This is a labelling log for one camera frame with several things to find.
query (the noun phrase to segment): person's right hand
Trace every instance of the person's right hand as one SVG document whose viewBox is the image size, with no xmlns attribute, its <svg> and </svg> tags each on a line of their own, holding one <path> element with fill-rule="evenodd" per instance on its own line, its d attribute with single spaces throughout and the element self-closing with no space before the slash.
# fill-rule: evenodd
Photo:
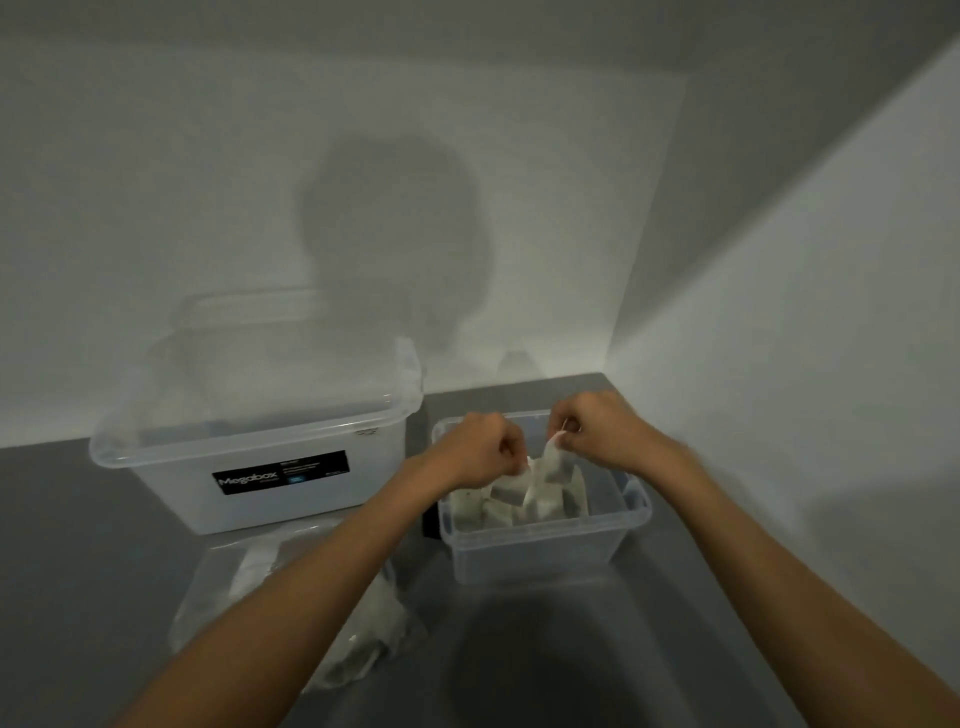
<svg viewBox="0 0 960 728">
<path fill-rule="evenodd" d="M 683 445 L 641 420 L 615 390 L 581 392 L 557 402 L 550 411 L 547 439 L 561 429 L 561 449 L 651 481 L 661 479 L 664 465 L 696 462 Z"/>
</svg>

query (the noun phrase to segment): person's left hand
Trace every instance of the person's left hand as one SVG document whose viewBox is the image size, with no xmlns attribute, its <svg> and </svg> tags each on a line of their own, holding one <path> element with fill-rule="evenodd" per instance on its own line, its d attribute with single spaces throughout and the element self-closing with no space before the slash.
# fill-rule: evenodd
<svg viewBox="0 0 960 728">
<path fill-rule="evenodd" d="M 501 475 L 519 475 L 527 467 L 527 446 L 523 430 L 503 415 L 470 412 L 419 459 L 448 493 L 483 488 Z"/>
</svg>

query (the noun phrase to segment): forearm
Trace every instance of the forearm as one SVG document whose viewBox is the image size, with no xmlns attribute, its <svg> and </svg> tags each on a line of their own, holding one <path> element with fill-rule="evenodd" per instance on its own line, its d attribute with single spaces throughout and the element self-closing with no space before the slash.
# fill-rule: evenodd
<svg viewBox="0 0 960 728">
<path fill-rule="evenodd" d="M 116 725 L 277 725 L 383 562 L 441 489 L 434 473 L 401 470 L 322 543 L 203 631 Z"/>
<path fill-rule="evenodd" d="M 957 725 L 960 699 L 771 538 L 685 453 L 655 483 L 811 725 Z"/>
</svg>

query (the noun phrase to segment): clear plastic container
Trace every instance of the clear plastic container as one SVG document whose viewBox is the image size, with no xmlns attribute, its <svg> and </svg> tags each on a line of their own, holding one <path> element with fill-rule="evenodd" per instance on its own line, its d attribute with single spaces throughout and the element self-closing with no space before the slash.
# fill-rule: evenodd
<svg viewBox="0 0 960 728">
<path fill-rule="evenodd" d="M 375 310 L 316 289 L 187 300 L 91 458 L 133 469 L 197 533 L 362 503 L 402 462 L 423 398 L 413 342 Z"/>
<path fill-rule="evenodd" d="M 550 413 L 504 416 L 523 430 L 530 456 L 540 457 Z M 439 421 L 432 441 L 437 442 L 462 419 Z M 589 515 L 582 518 L 464 532 L 453 522 L 449 497 L 441 500 L 440 534 L 453 552 L 454 578 L 461 584 L 483 584 L 610 561 L 627 531 L 650 520 L 653 506 L 636 477 L 598 468 L 582 458 L 576 463 L 587 483 Z"/>
</svg>

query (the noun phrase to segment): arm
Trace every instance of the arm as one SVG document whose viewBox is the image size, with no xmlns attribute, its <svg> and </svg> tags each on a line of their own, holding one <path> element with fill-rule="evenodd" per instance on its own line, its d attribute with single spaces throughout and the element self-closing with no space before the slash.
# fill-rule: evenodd
<svg viewBox="0 0 960 728">
<path fill-rule="evenodd" d="M 467 415 L 320 544 L 214 621 L 115 728 L 276 726 L 417 516 L 455 488 L 519 473 L 526 459 L 516 425 Z"/>
<path fill-rule="evenodd" d="M 816 726 L 958 726 L 960 697 L 777 543 L 616 392 L 559 402 L 547 436 L 643 477 L 684 520 L 754 642 Z"/>
</svg>

